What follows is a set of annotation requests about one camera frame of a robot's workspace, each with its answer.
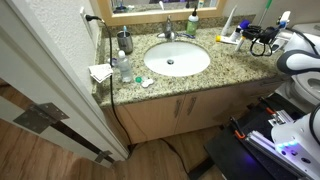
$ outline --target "drain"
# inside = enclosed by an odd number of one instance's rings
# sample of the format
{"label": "drain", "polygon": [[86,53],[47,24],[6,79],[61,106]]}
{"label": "drain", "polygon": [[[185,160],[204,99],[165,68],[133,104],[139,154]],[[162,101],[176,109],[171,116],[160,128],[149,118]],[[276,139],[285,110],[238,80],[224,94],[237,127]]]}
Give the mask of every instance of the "drain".
{"label": "drain", "polygon": [[172,64],[174,64],[174,61],[173,61],[172,59],[168,59],[168,60],[167,60],[167,63],[168,63],[169,65],[172,65]]}

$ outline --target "white sink basin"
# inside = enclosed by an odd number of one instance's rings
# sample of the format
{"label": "white sink basin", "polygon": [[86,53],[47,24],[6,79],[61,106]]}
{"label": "white sink basin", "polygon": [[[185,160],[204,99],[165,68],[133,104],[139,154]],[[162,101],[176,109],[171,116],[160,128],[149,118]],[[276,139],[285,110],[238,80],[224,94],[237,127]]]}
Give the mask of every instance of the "white sink basin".
{"label": "white sink basin", "polygon": [[183,77],[205,70],[210,64],[210,57],[194,44],[168,42],[149,49],[144,55],[144,63],[153,72]]}

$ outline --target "door hinge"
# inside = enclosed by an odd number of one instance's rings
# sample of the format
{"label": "door hinge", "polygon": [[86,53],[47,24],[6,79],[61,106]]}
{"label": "door hinge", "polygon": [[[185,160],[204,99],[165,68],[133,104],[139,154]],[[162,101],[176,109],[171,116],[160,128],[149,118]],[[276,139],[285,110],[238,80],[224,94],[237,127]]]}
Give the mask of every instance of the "door hinge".
{"label": "door hinge", "polygon": [[97,163],[101,163],[103,159],[106,159],[107,161],[113,163],[114,159],[112,159],[109,155],[112,153],[110,151],[100,151],[97,158],[94,160]]}
{"label": "door hinge", "polygon": [[63,119],[68,119],[64,112],[57,108],[53,103],[33,104],[17,117],[13,122],[41,134],[51,124],[55,124]]}

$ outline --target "mirror frame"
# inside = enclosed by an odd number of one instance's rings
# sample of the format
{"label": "mirror frame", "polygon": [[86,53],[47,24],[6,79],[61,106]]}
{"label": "mirror frame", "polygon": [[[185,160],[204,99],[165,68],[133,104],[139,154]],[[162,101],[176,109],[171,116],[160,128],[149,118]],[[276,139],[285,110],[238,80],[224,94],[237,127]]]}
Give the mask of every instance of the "mirror frame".
{"label": "mirror frame", "polygon": [[[227,0],[217,0],[217,6],[197,10],[199,18],[219,17]],[[134,12],[113,14],[110,0],[97,0],[101,16],[108,26],[164,22],[168,15],[172,21],[187,20],[193,9],[166,10],[163,12]]]}

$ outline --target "wooden cabinet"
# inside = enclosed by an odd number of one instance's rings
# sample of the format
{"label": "wooden cabinet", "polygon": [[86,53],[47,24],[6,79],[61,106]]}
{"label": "wooden cabinet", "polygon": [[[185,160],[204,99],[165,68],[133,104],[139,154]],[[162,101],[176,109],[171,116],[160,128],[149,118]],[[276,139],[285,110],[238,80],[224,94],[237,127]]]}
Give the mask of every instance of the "wooden cabinet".
{"label": "wooden cabinet", "polygon": [[133,143],[174,134],[185,95],[117,106],[116,111]]}
{"label": "wooden cabinet", "polygon": [[239,117],[248,104],[256,103],[259,96],[271,94],[285,80],[265,79],[122,105],[117,106],[116,111],[132,142],[139,143],[221,125],[230,116]]}

